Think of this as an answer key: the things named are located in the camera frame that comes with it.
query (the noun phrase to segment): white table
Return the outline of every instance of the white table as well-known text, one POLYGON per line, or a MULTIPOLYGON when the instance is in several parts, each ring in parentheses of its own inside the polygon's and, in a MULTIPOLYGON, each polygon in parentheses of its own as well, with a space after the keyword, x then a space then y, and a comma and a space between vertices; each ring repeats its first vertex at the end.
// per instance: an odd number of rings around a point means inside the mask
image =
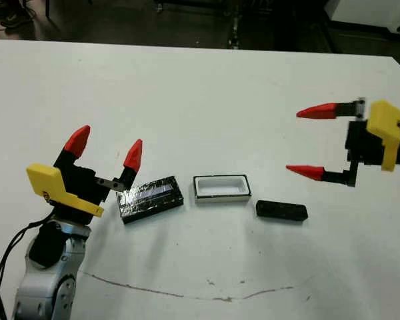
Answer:
MULTIPOLYGON (((400 66, 389 57, 0 41, 0 258, 17 230, 51 210, 26 166, 52 165, 90 124, 79 165, 119 175, 142 138, 135 184, 175 175, 185 204, 124 226, 110 194, 90 224, 72 319, 400 319, 400 167, 360 165, 356 188, 285 169, 348 168, 349 119, 295 113, 359 96, 400 107, 400 66), (196 205, 193 176, 220 173, 247 174, 252 199, 196 205), (258 199, 305 204, 309 218, 259 219, 258 199)), ((8 315, 34 234, 8 260, 8 315)))

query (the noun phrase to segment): small black object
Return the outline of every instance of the small black object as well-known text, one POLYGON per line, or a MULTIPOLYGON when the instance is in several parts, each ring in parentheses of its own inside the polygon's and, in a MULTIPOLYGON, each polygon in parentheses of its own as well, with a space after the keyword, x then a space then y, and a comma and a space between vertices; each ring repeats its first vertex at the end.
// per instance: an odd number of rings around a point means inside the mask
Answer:
POLYGON ((304 221, 308 218, 304 205, 259 200, 256 202, 256 214, 259 217, 304 221))
POLYGON ((174 176, 149 182, 116 195, 124 223, 184 204, 184 198, 174 176))

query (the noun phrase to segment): black chair leg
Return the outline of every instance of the black chair leg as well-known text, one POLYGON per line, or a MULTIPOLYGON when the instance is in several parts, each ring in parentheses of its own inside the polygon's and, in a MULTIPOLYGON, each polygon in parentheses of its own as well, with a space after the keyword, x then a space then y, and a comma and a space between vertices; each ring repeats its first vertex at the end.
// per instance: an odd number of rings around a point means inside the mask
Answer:
POLYGON ((46 18, 49 18, 49 12, 50 12, 50 0, 46 0, 46 18))

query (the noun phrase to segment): black cable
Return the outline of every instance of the black cable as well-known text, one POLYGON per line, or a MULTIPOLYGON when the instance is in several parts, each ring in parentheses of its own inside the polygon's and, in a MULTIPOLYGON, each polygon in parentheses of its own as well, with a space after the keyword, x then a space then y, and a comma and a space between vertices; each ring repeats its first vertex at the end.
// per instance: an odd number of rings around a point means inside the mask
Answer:
MULTIPOLYGON (((25 228, 20 230, 12 238, 11 242, 9 243, 9 245, 7 246, 7 248, 5 250, 3 257, 0 260, 0 287, 1 287, 1 282, 3 280, 3 275, 5 273, 6 260, 9 256, 10 252, 12 251, 12 249, 20 242, 20 240, 22 240, 22 238, 24 237, 25 232, 27 232, 27 230, 30 230, 32 228, 36 228, 40 225, 45 224, 46 222, 48 222, 48 220, 50 220, 52 215, 53 215, 53 212, 50 213, 46 218, 44 218, 42 220, 31 222, 30 224, 28 224, 28 226, 26 226, 25 228)), ((0 320, 7 320, 7 316, 6 316, 5 308, 3 306, 3 301, 1 300, 1 296, 0 296, 0 320)))

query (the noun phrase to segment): dark floor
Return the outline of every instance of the dark floor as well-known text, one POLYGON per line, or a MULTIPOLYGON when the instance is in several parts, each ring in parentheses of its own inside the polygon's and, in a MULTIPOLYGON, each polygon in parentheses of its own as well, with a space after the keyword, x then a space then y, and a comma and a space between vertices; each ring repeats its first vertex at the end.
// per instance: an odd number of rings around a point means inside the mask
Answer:
MULTIPOLYGON (((50 1, 50 20, 45 17, 45 0, 30 0, 34 23, 0 31, 0 39, 225 49, 233 22, 232 15, 222 11, 178 5, 165 5, 157 13, 153 0, 93 0, 92 5, 87 0, 50 1)), ((271 3, 248 1, 246 8, 269 8, 271 3)), ((240 49, 388 55, 400 63, 400 39, 380 30, 330 23, 321 10, 289 11, 243 14, 240 49)))

